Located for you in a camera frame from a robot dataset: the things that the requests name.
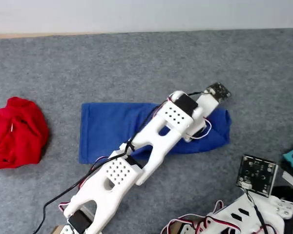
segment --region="hole pattern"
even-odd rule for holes
[[[177,124],[180,124],[182,120],[185,119],[182,113],[178,113],[178,110],[174,110],[172,107],[169,107],[169,111],[165,111],[165,115],[168,115]]]
[[[126,165],[123,165],[123,162],[120,160],[115,160],[111,162],[111,164],[112,165],[108,167],[109,170],[106,170],[106,173],[115,184],[120,185],[127,177],[127,174],[130,173],[130,169],[127,168]]]

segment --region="baseboard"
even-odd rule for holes
[[[71,36],[71,35],[87,35],[97,33],[3,33],[0,34],[0,39],[10,38],[35,38],[35,37],[47,37],[47,36]]]

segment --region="blue cloth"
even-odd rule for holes
[[[79,162],[94,163],[97,158],[109,156],[112,151],[119,149],[123,142],[133,136],[155,106],[154,103],[84,103]],[[206,137],[190,143],[181,139],[169,155],[204,152],[228,144],[231,125],[228,111],[217,108],[208,119],[212,123],[212,130]],[[133,152],[132,156],[148,159],[150,150],[151,147],[146,146]]]

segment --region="floor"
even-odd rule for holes
[[[51,130],[38,165],[0,170],[0,234],[30,234],[42,206],[83,176],[78,163],[84,102],[162,102],[174,90],[220,81],[231,143],[167,158],[123,199],[104,234],[158,234],[185,213],[230,204],[243,153],[278,161],[293,144],[293,29],[130,33],[0,39],[0,107],[11,96],[35,101]],[[277,184],[286,182],[278,175]],[[60,201],[68,200],[74,193]],[[41,234],[65,219],[47,209]]]

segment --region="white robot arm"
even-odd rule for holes
[[[109,158],[126,152],[123,157],[109,161],[92,177],[90,177],[71,198],[64,210],[64,216],[79,234],[99,234],[116,213],[118,206],[134,185],[143,184],[150,175],[162,164],[165,155],[183,138],[190,142],[197,132],[205,129],[205,118],[218,106],[219,102],[230,96],[230,92],[221,84],[209,86],[197,101],[192,100],[182,91],[171,94],[153,114],[151,121],[131,141],[134,149],[152,145],[153,149],[147,164],[141,168],[130,156],[131,148],[123,143],[119,150],[114,151]],[[170,131],[165,135],[159,132],[167,126]],[[85,210],[83,205],[95,201],[97,210],[89,217],[90,225],[83,225]]]

